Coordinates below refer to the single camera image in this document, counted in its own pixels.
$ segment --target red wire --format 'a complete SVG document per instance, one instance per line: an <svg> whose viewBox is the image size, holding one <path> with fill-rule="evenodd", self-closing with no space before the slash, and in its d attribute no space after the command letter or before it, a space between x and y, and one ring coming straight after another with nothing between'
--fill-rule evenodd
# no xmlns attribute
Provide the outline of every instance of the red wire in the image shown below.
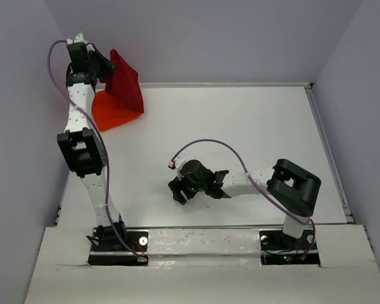
<svg viewBox="0 0 380 304"><path fill-rule="evenodd" d="M302 243L303 243L303 246L304 246L306 253L301 258L305 258L307 256L309 250L308 250L308 247L306 246L305 242L303 241Z"/></svg>
<svg viewBox="0 0 380 304"><path fill-rule="evenodd" d="M141 245L140 245L135 239L131 239L131 242L133 242L134 244L136 244L136 245L139 247L139 249L140 249L141 252L142 252L142 255L145 255L145 252L144 252L144 250L142 249Z"/></svg>
<svg viewBox="0 0 380 304"><path fill-rule="evenodd" d="M133 247L132 244L130 244L131 246L131 249L132 249L132 253L135 254L136 257L139 257L139 255L137 254L137 251L135 250L135 248Z"/></svg>

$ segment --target red cloth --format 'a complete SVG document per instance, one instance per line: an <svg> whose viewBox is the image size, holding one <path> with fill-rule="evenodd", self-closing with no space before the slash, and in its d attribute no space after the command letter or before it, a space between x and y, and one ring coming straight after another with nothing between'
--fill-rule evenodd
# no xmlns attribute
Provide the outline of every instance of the red cloth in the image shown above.
<svg viewBox="0 0 380 304"><path fill-rule="evenodd" d="M92 113L101 131L129 122L144 113L138 73L112 49L110 60L116 69L104 82L106 89L94 97Z"/></svg>

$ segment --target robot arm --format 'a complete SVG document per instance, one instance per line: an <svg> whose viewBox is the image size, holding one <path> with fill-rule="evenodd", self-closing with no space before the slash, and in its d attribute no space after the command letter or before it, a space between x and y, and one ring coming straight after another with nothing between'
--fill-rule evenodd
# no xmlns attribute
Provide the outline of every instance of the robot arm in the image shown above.
<svg viewBox="0 0 380 304"><path fill-rule="evenodd" d="M66 73L69 97L77 107L91 113L97 78L109 76L116 65L108 61L92 44L87 43L82 34L77 35L74 41L68 39L67 49L71 59ZM114 232L110 227L105 203L105 147L86 117L72 105L69 107L65 132L58 134L57 140L69 169L76 172L89 193L98 225L96 241L111 238ZM112 221L124 239L125 225L110 195L108 209Z"/></svg>
<svg viewBox="0 0 380 304"><path fill-rule="evenodd" d="M178 158L169 167L176 170L177 177L169 182L174 200L182 205L197 192L215 199L233 198L245 194L260 194L245 172L231 173L228 170L212 172L198 160L185 161ZM314 213L321 180L314 174L289 160L278 160L273 168L250 173L253 180L268 194L273 195L287 210L302 222ZM283 233L299 239L304 225L289 215L283 224Z"/></svg>

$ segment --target gray wall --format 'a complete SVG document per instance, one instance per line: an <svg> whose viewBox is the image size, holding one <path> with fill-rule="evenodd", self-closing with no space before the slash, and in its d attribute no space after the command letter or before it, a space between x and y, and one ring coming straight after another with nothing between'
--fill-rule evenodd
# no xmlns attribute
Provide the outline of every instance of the gray wall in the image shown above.
<svg viewBox="0 0 380 304"><path fill-rule="evenodd" d="M315 81L360 0L45 0L141 82Z"/></svg>
<svg viewBox="0 0 380 304"><path fill-rule="evenodd" d="M53 223L66 177L56 144L67 105L46 73L50 43L61 37L41 0L0 0L0 303L19 304L44 227ZM55 58L60 79L64 57Z"/></svg>
<svg viewBox="0 0 380 304"><path fill-rule="evenodd" d="M380 0L365 0L315 85L355 218L380 268Z"/></svg>

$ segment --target white platform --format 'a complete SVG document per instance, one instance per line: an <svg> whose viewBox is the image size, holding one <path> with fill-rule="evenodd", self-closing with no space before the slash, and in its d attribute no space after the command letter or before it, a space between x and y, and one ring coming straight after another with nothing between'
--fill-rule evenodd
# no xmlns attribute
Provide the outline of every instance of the white platform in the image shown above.
<svg viewBox="0 0 380 304"><path fill-rule="evenodd" d="M212 233L215 236L221 233L218 241L224 242L235 235L234 230L213 229ZM86 265L90 243L85 238L91 231L91 227L46 229L25 304L380 304L380 275L362 226L317 227L322 267L261 266L259 258L253 259L259 254L258 240L253 238L253 233L258 231L251 233L247 229L238 229L237 244L247 242L250 249L244 252L251 258L238 257L238 264L233 263L231 256L222 256L216 263L220 246L215 244L215 255L211 259L207 260L208 254L196 254L196 258L192 258L194 244L176 237L182 234L179 231L179 234L168 233L175 236L170 238L169 244L184 255L178 257L179 263L92 267ZM160 246L163 241L158 240L157 235L159 233L153 242L156 251L166 248ZM201 236L211 239L208 229L195 237ZM200 248L206 243L199 242ZM229 243L227 247L236 253L238 245Z"/></svg>
<svg viewBox="0 0 380 304"><path fill-rule="evenodd" d="M167 168L190 141L225 141L249 170L287 158L322 180L313 219L346 218L303 87L187 87L142 90L146 114L104 132L110 154L111 196L128 227L281 224L284 215L260 196L215 200L204 194L182 206L172 199ZM242 168L232 153L214 143L190 147L182 157L211 170ZM92 227L94 211L85 187L70 174L59 227Z"/></svg>

